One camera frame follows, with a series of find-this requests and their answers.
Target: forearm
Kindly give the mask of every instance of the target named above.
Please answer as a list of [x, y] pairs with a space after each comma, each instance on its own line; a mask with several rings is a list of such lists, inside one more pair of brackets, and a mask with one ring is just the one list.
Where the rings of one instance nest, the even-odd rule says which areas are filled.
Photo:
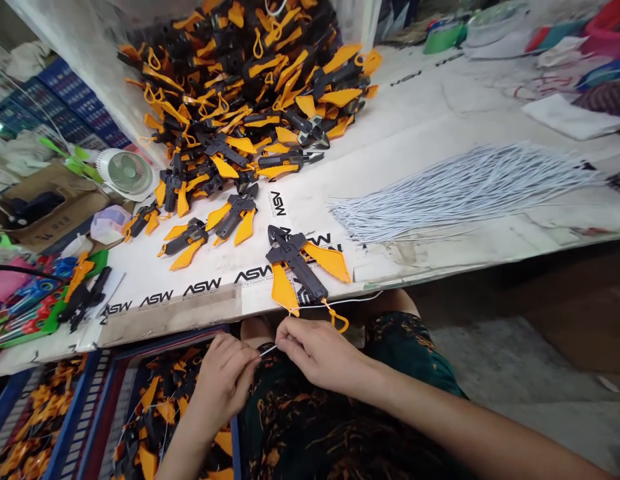
[[359, 400], [437, 442], [481, 478], [606, 479], [608, 474], [558, 443], [497, 413], [399, 373], [382, 363]]
[[156, 480], [196, 480], [216, 432], [205, 431], [194, 408], [181, 418]]

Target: hand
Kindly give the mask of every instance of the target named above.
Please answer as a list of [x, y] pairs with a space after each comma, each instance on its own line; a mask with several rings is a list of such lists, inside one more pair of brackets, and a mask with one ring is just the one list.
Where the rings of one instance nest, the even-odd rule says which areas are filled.
[[207, 440], [245, 406], [248, 388], [261, 358], [259, 352], [228, 333], [218, 334], [199, 369], [195, 392], [186, 415], [202, 421]]
[[359, 399], [377, 363], [325, 321], [286, 317], [276, 344], [312, 384]]

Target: finger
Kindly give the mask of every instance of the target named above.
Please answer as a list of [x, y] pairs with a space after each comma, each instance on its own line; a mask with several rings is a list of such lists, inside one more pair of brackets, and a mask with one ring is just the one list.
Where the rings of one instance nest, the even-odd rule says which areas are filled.
[[237, 354], [237, 352], [246, 348], [250, 347], [238, 339], [234, 339], [232, 342], [224, 343], [222, 347], [217, 350], [217, 361], [219, 368], [224, 368], [225, 364], [228, 363], [230, 359]]
[[240, 411], [245, 406], [248, 390], [250, 389], [250, 385], [252, 384], [252, 380], [255, 376], [255, 369], [260, 361], [261, 358], [256, 358], [252, 360], [252, 362], [248, 363], [237, 379], [235, 396], [232, 398], [232, 408], [234, 412]]
[[277, 328], [277, 338], [275, 341], [292, 336], [303, 343], [303, 339], [311, 329], [311, 324], [310, 320], [286, 317], [279, 324], [279, 328]]
[[277, 348], [284, 352], [301, 369], [306, 377], [311, 374], [315, 363], [305, 352], [302, 345], [287, 338], [277, 338]]
[[210, 348], [208, 348], [208, 352], [206, 352], [206, 355], [208, 353], [212, 353], [218, 350], [219, 346], [221, 346], [224, 342], [232, 338], [234, 337], [230, 335], [229, 333], [226, 333], [226, 332], [218, 333], [217, 336], [212, 340], [212, 343], [210, 344]]
[[223, 367], [223, 375], [228, 381], [232, 382], [232, 385], [235, 384], [237, 378], [243, 371], [248, 363], [252, 362], [252, 360], [256, 360], [259, 358], [259, 352], [254, 348], [246, 347], [242, 348], [236, 354], [228, 360], [228, 362]]

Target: person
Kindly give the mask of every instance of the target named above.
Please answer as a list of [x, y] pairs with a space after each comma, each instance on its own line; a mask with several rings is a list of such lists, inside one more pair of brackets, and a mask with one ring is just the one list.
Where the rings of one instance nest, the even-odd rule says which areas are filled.
[[363, 350], [328, 322], [294, 317], [276, 337], [258, 318], [244, 320], [243, 341], [216, 336], [157, 478], [198, 478], [216, 432], [242, 409], [244, 477], [611, 478], [470, 402], [403, 290], [361, 305], [372, 314]]

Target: white table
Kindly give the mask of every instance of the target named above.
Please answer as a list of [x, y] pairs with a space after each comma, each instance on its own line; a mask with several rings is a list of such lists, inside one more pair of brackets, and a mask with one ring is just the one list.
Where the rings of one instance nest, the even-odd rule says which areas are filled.
[[[125, 276], [115, 292], [105, 325], [96, 319], [70, 334], [55, 334], [0, 354], [0, 375], [97, 347], [166, 335], [278, 308], [265, 254], [273, 224], [340, 247], [353, 278], [343, 284], [324, 271], [317, 276], [331, 299], [424, 282], [536, 255], [620, 239], [620, 194], [606, 187], [566, 194], [552, 205], [518, 215], [459, 225], [439, 241], [356, 245], [325, 208], [336, 197], [360, 196], [425, 169], [476, 145], [529, 140], [578, 151], [606, 173], [620, 171], [620, 136], [572, 141], [525, 116], [502, 87], [538, 75], [530, 59], [437, 62], [455, 52], [424, 56], [421, 48], [382, 48], [373, 78], [379, 93], [324, 160], [276, 182], [259, 182], [254, 235], [235, 247], [230, 240], [204, 245], [187, 269], [170, 272], [172, 259], [157, 258], [163, 237], [196, 216], [205, 220], [220, 207], [228, 189], [210, 201], [193, 203], [190, 214], [171, 218], [149, 237], [140, 235], [110, 252], [109, 264]], [[411, 77], [416, 72], [420, 75]], [[590, 228], [609, 233], [588, 236]]]

